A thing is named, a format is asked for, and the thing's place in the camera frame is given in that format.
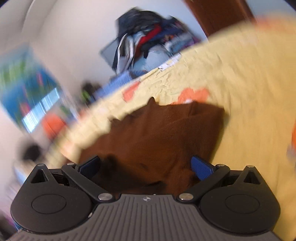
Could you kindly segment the grey board behind clothes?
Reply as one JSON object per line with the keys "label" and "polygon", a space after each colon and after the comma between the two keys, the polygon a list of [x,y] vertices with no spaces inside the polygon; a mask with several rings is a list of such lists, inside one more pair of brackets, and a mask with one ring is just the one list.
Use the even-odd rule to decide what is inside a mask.
{"label": "grey board behind clothes", "polygon": [[114,39],[110,43],[108,43],[105,47],[100,50],[100,56],[106,61],[109,67],[113,68],[113,61],[116,53],[116,49],[118,48],[119,41],[118,39]]}

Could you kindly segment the brown wooden door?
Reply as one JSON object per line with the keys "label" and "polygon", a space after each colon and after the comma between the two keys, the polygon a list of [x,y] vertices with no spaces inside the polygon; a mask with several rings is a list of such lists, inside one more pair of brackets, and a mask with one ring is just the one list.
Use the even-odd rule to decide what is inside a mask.
{"label": "brown wooden door", "polygon": [[206,37],[241,21],[254,18],[246,1],[185,0]]}

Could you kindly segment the brown knit sweater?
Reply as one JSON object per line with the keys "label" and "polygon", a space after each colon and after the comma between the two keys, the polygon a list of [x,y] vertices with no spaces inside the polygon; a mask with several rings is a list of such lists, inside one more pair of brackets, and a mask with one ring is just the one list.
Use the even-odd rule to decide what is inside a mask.
{"label": "brown knit sweater", "polygon": [[191,158],[211,159],[224,116],[211,104],[159,105],[151,98],[113,120],[109,133],[81,152],[79,163],[98,156],[92,181],[113,195],[178,195],[199,182]]}

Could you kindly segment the black bag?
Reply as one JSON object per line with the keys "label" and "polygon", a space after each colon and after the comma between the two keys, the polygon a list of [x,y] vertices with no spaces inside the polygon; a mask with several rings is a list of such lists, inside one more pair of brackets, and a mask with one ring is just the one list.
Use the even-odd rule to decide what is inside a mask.
{"label": "black bag", "polygon": [[96,92],[101,88],[100,84],[86,81],[82,85],[81,94],[86,105],[91,105],[96,100]]}

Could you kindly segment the pile of clothes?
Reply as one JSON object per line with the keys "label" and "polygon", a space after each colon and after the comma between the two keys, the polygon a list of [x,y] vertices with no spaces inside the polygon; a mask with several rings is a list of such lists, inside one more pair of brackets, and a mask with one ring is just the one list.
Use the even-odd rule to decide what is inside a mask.
{"label": "pile of clothes", "polygon": [[131,8],[117,20],[117,47],[112,69],[117,73],[138,67],[149,53],[160,51],[169,57],[201,42],[173,16],[163,18],[154,11]]}

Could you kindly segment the dark clothes at bedside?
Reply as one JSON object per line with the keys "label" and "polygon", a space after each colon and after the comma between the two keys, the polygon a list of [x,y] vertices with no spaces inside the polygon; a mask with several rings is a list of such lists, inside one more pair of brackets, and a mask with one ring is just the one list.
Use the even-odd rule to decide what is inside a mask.
{"label": "dark clothes at bedside", "polygon": [[43,148],[35,142],[25,143],[21,149],[21,160],[37,162],[43,156]]}

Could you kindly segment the blue quilted blanket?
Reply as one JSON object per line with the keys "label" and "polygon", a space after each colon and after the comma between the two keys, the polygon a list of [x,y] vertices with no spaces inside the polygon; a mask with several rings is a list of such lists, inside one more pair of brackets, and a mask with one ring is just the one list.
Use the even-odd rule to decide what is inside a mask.
{"label": "blue quilted blanket", "polygon": [[146,70],[125,71],[124,73],[121,73],[115,76],[114,78],[111,78],[111,80],[106,85],[96,90],[93,93],[92,100],[95,101],[100,98],[107,97],[119,88],[123,87],[123,85],[128,84],[132,80],[137,79],[146,73]]}

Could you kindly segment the yellow patterned bed quilt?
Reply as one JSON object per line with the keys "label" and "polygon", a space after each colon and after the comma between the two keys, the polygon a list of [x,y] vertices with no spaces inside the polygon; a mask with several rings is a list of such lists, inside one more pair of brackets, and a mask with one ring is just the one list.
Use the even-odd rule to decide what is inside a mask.
{"label": "yellow patterned bed quilt", "polygon": [[153,97],[221,106],[229,115],[215,164],[254,165],[278,199],[275,233],[295,240],[295,17],[267,16],[217,32],[208,42],[117,88],[60,133],[47,165],[77,162],[83,148]]}

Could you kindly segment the lotus flower wall painting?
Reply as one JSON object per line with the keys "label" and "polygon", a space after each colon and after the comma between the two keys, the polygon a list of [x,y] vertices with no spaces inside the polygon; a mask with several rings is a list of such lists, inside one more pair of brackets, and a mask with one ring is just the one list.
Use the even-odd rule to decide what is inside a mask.
{"label": "lotus flower wall painting", "polygon": [[1,104],[18,127],[31,133],[61,92],[29,46],[1,55]]}

